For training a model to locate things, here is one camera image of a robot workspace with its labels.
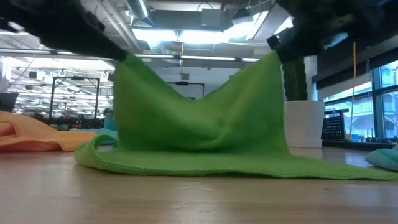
desk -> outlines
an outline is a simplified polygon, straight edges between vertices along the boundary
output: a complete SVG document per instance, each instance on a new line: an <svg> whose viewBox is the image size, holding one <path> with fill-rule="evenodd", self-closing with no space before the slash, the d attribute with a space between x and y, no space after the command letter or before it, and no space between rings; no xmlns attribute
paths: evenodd
<svg viewBox="0 0 398 224"><path fill-rule="evenodd" d="M370 167L366 152L291 149ZM398 183L139 177L76 165L73 153L0 155L2 224L398 223Z"/></svg>

fluorescent light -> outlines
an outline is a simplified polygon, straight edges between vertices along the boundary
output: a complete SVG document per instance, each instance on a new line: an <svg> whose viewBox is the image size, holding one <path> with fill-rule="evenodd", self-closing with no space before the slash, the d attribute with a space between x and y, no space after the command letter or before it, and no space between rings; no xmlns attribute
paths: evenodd
<svg viewBox="0 0 398 224"><path fill-rule="evenodd" d="M287 29L287 28L292 28L293 27L293 23L292 23L292 17L289 16L280 26L279 28L276 30L275 34L278 34L280 32L282 32L283 30Z"/></svg>
<svg viewBox="0 0 398 224"><path fill-rule="evenodd" d="M133 29L134 35L144 41L177 41L177 35L173 30L157 29Z"/></svg>
<svg viewBox="0 0 398 224"><path fill-rule="evenodd" d="M26 107L26 108L47 108L46 106L43 106L43 105L23 105L23 107Z"/></svg>
<svg viewBox="0 0 398 224"><path fill-rule="evenodd" d="M155 54L136 54L137 58L159 58L159 59L173 59L173 55L155 55Z"/></svg>
<svg viewBox="0 0 398 224"><path fill-rule="evenodd" d="M27 32L14 33L14 32L9 32L9 31L0 31L0 35L30 35L30 34Z"/></svg>
<svg viewBox="0 0 398 224"><path fill-rule="evenodd" d="M235 58L232 57L207 57L207 56L189 56L182 55L181 59L194 59L194 60L223 60L223 61L235 61Z"/></svg>
<svg viewBox="0 0 398 224"><path fill-rule="evenodd" d="M80 91L80 88L75 87L75 86L67 86L67 90L71 90L71 91Z"/></svg>
<svg viewBox="0 0 398 224"><path fill-rule="evenodd" d="M188 1L150 1L150 6L152 6L156 10L168 10L174 11L178 9L179 11L202 11L202 9L221 9L221 3L211 2L211 7L208 4L201 4L198 10L199 3L198 2L188 2Z"/></svg>
<svg viewBox="0 0 398 224"><path fill-rule="evenodd" d="M219 44L225 42L222 32L185 30L182 32L179 41L188 44Z"/></svg>
<svg viewBox="0 0 398 224"><path fill-rule="evenodd" d="M257 62L258 60L256 58L242 58L242 62Z"/></svg>

white pot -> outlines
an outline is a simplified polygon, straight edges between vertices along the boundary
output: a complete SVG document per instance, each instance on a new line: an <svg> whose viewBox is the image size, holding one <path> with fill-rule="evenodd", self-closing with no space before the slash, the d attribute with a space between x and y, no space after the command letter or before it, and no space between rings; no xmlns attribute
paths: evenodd
<svg viewBox="0 0 398 224"><path fill-rule="evenodd" d="M285 136L289 147L321 148L324 102L286 101Z"/></svg>

orange cloth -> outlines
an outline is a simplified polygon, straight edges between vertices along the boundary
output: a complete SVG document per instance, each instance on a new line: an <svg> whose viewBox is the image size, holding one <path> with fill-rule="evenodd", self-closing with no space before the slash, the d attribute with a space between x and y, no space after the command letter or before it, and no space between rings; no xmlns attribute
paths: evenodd
<svg viewBox="0 0 398 224"><path fill-rule="evenodd" d="M0 152L74 151L95 135L57 131L34 118L0 111Z"/></svg>

cactus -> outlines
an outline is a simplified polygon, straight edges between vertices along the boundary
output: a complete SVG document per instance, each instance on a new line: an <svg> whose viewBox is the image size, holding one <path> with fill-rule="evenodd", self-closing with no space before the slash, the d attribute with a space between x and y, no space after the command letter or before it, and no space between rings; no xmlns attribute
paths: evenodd
<svg viewBox="0 0 398 224"><path fill-rule="evenodd" d="M307 100L304 57L285 62L282 69L284 71L284 87L287 101Z"/></svg>

